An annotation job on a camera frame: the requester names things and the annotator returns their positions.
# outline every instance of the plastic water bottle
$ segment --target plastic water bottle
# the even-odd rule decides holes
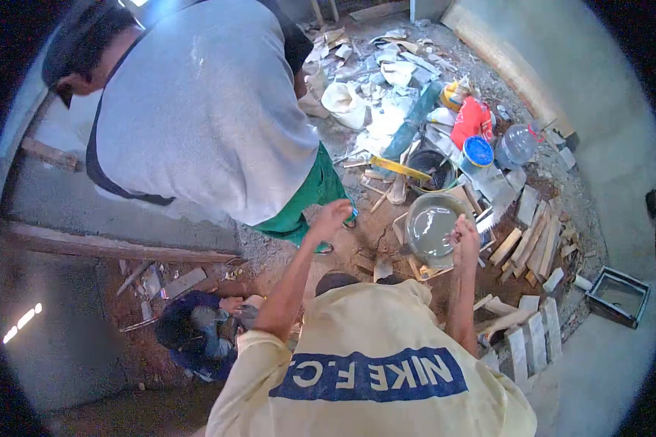
[[[514,170],[530,161],[537,145],[544,141],[536,122],[529,125],[512,125],[496,144],[495,156],[498,167]]]

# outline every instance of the black bucket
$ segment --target black bucket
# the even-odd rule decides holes
[[[445,155],[432,149],[419,150],[409,156],[406,165],[411,169],[423,173],[430,173],[432,169],[435,169],[430,174],[432,177],[430,180],[421,181],[409,178],[409,184],[418,196],[447,189],[452,184],[455,179],[455,170],[449,160],[440,165],[444,159]]]

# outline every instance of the gray bowl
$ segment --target gray bowl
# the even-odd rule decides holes
[[[413,202],[406,215],[406,242],[423,264],[432,268],[453,266],[449,234],[460,214],[475,224],[466,204],[451,194],[424,194]]]

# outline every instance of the blue paint bucket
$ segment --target blue paint bucket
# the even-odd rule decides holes
[[[482,136],[468,137],[462,147],[460,169],[473,175],[491,164],[493,164],[493,147]]]

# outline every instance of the person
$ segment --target person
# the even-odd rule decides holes
[[[166,306],[155,325],[156,339],[178,366],[208,382],[225,380],[237,354],[234,344],[219,335],[219,326],[233,316],[241,330],[252,328],[263,301],[258,295],[244,301],[193,290]]]
[[[479,235],[464,215],[451,235],[445,332],[425,285],[353,283],[320,290],[289,352],[311,248],[349,215],[349,201],[322,208],[253,329],[238,337],[238,359],[211,409],[207,437],[533,436],[536,416],[522,391],[476,358]]]
[[[145,31],[115,1],[82,2],[42,76],[64,102],[104,90],[85,160],[98,187],[221,209],[298,246],[303,209],[348,198],[297,103],[312,48],[273,0],[196,2]]]

